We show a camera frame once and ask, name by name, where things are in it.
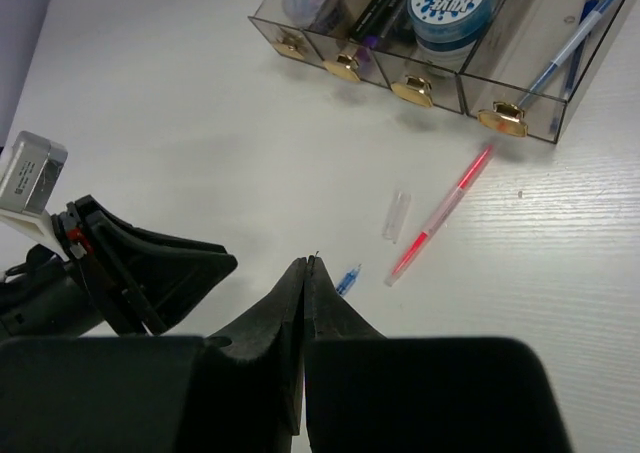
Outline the purple cap highlighter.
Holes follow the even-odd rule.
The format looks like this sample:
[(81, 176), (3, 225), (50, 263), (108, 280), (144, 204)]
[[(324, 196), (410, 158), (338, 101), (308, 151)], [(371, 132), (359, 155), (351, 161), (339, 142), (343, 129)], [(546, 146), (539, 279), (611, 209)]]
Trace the purple cap highlighter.
[(356, 53), (356, 59), (362, 68), (369, 67), (374, 63), (373, 50), (378, 43), (379, 37), (375, 35), (366, 36), (361, 42)]

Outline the clear pen cap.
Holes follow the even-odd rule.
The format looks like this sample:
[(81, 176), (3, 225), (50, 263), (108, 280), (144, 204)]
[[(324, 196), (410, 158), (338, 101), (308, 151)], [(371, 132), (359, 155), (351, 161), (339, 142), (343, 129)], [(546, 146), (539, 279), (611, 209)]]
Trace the clear pen cap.
[(382, 237), (385, 240), (391, 241), (394, 244), (397, 243), (404, 226), (410, 204), (411, 195), (408, 192), (402, 189), (396, 189), (394, 191), (382, 230)]

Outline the red pen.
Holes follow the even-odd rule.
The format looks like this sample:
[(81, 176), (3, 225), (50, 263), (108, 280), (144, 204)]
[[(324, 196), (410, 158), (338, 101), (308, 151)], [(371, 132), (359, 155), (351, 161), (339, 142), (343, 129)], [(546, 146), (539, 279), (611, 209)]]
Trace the red pen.
[(417, 234), (413, 242), (399, 257), (396, 264), (390, 270), (385, 279), (385, 284), (389, 287), (393, 286), (409, 269), (410, 265), (416, 260), (420, 252), (438, 232), (441, 226), (447, 221), (451, 213), (455, 210), (460, 201), (464, 198), (466, 192), (474, 184), (478, 176), (484, 171), (490, 162), (494, 153), (493, 145), (487, 146), (467, 167), (465, 172), (447, 193), (439, 206), (426, 220), (420, 232)]

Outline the clear blue pen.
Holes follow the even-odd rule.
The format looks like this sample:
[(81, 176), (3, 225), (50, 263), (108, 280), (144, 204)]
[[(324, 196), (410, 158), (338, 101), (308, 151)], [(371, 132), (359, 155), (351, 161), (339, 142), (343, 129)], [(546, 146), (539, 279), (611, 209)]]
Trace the clear blue pen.
[(516, 103), (521, 110), (529, 107), (534, 101), (536, 94), (542, 93), (546, 85), (554, 77), (555, 73), (567, 61), (571, 62), (571, 57), (587, 34), (591, 34), (597, 23), (604, 17), (607, 10), (617, 0), (600, 0), (595, 8), (585, 18), (583, 23), (579, 23), (578, 28), (572, 36), (566, 41), (564, 46), (558, 51), (555, 57), (549, 62), (548, 66), (538, 75), (535, 81), (528, 88), (528, 92), (524, 94)]

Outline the blue white tub front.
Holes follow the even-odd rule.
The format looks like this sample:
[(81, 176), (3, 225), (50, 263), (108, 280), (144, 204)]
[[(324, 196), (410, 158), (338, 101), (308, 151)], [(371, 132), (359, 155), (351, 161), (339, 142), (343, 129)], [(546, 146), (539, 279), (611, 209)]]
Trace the blue white tub front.
[(427, 62), (458, 71), (492, 15), (491, 0), (407, 0), (416, 42)]

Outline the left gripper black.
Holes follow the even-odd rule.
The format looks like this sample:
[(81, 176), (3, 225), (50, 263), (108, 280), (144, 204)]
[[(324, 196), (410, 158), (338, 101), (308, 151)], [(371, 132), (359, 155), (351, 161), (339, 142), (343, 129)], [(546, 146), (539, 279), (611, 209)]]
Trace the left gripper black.
[(119, 336), (161, 335), (238, 266), (218, 244), (137, 228), (86, 195), (54, 216), (76, 283)]

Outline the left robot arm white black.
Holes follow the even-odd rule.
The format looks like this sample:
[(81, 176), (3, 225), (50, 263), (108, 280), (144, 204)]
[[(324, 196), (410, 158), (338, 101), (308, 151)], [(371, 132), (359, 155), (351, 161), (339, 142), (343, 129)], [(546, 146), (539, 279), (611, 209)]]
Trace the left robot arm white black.
[(93, 197), (52, 219), (56, 254), (37, 245), (1, 284), (1, 337), (161, 335), (238, 266), (224, 246), (133, 226)]

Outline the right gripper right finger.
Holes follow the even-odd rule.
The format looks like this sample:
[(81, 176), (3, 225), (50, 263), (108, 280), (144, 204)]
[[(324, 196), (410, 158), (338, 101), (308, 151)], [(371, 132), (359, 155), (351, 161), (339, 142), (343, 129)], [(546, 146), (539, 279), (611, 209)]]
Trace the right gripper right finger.
[(323, 259), (307, 258), (303, 286), (303, 354), (310, 364), (315, 346), (323, 341), (384, 339), (334, 287)]

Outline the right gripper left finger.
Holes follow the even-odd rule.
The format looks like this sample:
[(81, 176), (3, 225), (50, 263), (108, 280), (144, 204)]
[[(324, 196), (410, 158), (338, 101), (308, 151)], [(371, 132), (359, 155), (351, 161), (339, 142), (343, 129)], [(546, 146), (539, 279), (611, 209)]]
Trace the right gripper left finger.
[(222, 419), (242, 436), (294, 436), (302, 404), (306, 259), (294, 260), (271, 291), (207, 339)]

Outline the orange cap highlighter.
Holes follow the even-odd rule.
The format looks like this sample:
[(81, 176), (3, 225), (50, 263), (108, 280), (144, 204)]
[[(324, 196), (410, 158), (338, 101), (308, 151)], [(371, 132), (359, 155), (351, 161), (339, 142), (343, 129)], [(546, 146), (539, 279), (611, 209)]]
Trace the orange cap highlighter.
[(348, 38), (356, 43), (371, 45), (384, 30), (402, 0), (371, 0), (351, 26)]

